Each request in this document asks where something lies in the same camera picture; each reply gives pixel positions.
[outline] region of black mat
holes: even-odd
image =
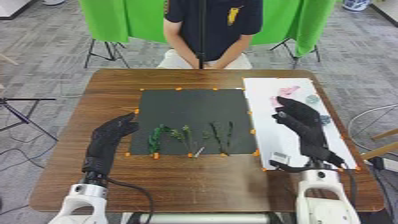
[[[248,114],[244,91],[227,90],[147,90],[141,98],[139,123],[141,130],[134,134],[132,153],[150,154],[148,138],[155,128],[164,124],[173,129],[191,126],[196,150],[203,147],[203,131],[212,133],[203,154],[219,154],[219,144],[214,138],[211,122],[218,122],[223,130],[223,141],[228,142],[230,121],[234,122],[234,137],[230,154],[251,154],[257,151],[257,140],[251,134],[251,118]],[[187,154],[180,141],[163,134],[161,154]]]

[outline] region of pants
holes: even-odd
[[[218,63],[218,61],[211,61],[207,63],[212,66]],[[186,59],[179,55],[179,52],[177,52],[175,49],[171,49],[166,52],[166,59],[164,59],[161,65],[159,65],[159,68],[193,69],[193,66],[191,66],[189,62],[186,61]],[[243,53],[241,57],[237,58],[237,60],[228,65],[227,69],[253,69],[253,64],[250,62],[250,59],[248,59],[248,56],[246,56],[244,53]]]

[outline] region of metal stand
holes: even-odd
[[[122,224],[143,224],[148,214],[123,213]],[[276,213],[234,214],[234,213],[168,213],[155,214],[152,223],[157,224],[283,224]]]
[[[294,59],[294,69],[298,68],[298,64],[299,64],[299,60],[301,58],[296,56],[292,50],[291,50],[291,47],[289,47],[289,44],[287,42],[292,40],[292,38],[287,38],[285,41],[278,44],[278,46],[271,49],[271,51],[275,51],[282,46],[285,46],[287,50],[289,50],[289,53],[291,53],[291,57]],[[312,53],[317,54],[317,59],[319,59],[319,62],[321,62],[321,50],[319,50],[319,45],[315,45],[315,50],[312,51]]]
[[[127,63],[127,60],[125,60],[125,57],[123,57],[122,52],[120,52],[120,50],[118,50],[118,45],[120,45],[123,48],[127,48],[127,47],[123,46],[123,44],[122,44],[122,43],[111,43],[111,42],[106,42],[106,48],[107,48],[107,51],[109,51],[109,57],[106,57],[106,56],[102,56],[102,55],[99,55],[99,54],[93,53],[95,45],[97,45],[97,39],[93,39],[93,41],[92,41],[92,48],[90,48],[90,54],[88,54],[88,59],[86,59],[84,68],[88,68],[88,66],[90,66],[92,56],[97,56],[97,57],[104,58],[104,59],[109,60],[109,61],[116,61],[118,59],[122,59],[122,61],[123,61],[125,65],[127,65],[127,67],[131,68],[129,63]]]
[[[202,0],[200,2],[200,69],[205,68],[205,57],[207,57],[207,14],[209,14],[209,0]]]
[[[24,125],[24,124],[33,124],[35,127],[40,129],[40,131],[44,132],[44,134],[56,140],[60,141],[60,139],[56,138],[56,136],[49,133],[49,131],[44,129],[44,127],[35,123],[35,121],[31,120],[31,116],[33,116],[33,113],[35,113],[35,110],[38,108],[38,105],[40,105],[40,102],[42,101],[51,101],[51,100],[56,100],[56,99],[45,99],[45,98],[13,98],[13,99],[8,99],[8,98],[0,98],[0,107],[4,107],[10,112],[13,113],[13,115],[19,117],[20,119],[20,122],[15,123],[13,125],[6,126],[3,129],[0,129],[0,132],[10,130],[12,128],[15,128],[17,126]],[[17,110],[17,108],[10,105],[10,101],[35,101],[35,106],[29,110],[29,114],[24,115],[24,113]]]

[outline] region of pink object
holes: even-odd
[[[301,89],[301,86],[294,86],[292,88],[282,88],[280,89],[280,96],[285,98],[292,97],[292,94],[296,93],[296,91]]]
[[[301,89],[301,86],[294,86],[291,88],[282,88],[280,89],[280,96],[285,98],[292,98],[292,95],[296,93],[296,91]],[[283,107],[282,103],[278,102],[278,97],[271,97],[271,102],[273,102],[273,106],[275,108]]]

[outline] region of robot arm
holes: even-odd
[[[83,169],[84,178],[72,186],[63,209],[51,224],[109,224],[106,217],[107,177],[122,138],[139,130],[139,123],[132,122],[134,118],[136,114],[118,117],[93,132]],[[74,211],[83,207],[93,207],[92,215],[74,215]]]
[[[310,157],[306,167],[291,167],[287,164],[289,156],[282,155],[282,153],[275,153],[271,159],[273,166],[303,175],[298,196],[298,222],[299,224],[360,224],[356,209],[340,182],[340,174],[331,169],[331,165],[324,163],[330,162],[342,168],[346,160],[330,150],[321,113],[299,101],[283,97],[278,97],[278,101],[283,107],[276,109],[275,118],[278,123],[285,124],[296,131],[301,137],[301,154]],[[308,190],[331,191],[338,196],[338,200],[308,197]]]

